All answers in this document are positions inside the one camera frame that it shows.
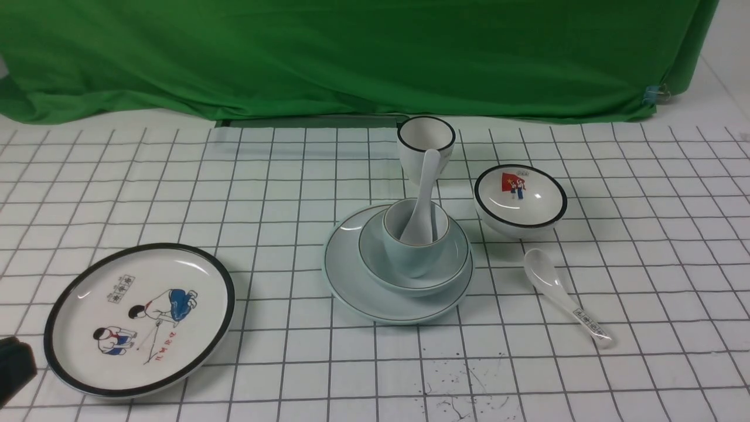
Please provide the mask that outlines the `black robot arm with PiPER label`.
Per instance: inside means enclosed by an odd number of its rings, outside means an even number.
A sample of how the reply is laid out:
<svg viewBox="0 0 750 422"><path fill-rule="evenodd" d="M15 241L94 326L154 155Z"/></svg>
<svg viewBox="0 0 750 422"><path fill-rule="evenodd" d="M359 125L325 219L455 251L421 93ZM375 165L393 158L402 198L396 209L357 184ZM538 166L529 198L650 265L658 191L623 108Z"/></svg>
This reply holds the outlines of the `black robot arm with PiPER label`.
<svg viewBox="0 0 750 422"><path fill-rule="evenodd" d="M19 393L36 374L37 363L29 344L15 336L1 339L1 409Z"/></svg>

